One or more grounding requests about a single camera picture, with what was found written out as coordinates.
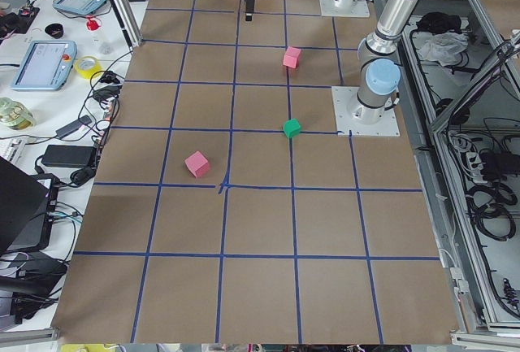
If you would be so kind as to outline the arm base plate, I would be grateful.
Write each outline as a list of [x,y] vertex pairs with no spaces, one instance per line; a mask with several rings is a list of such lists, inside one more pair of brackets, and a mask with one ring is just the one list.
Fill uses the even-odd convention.
[[368,0],[319,0],[321,16],[369,18]]
[[336,133],[340,137],[399,137],[400,130],[392,99],[385,105],[368,108],[358,101],[358,87],[332,86]]

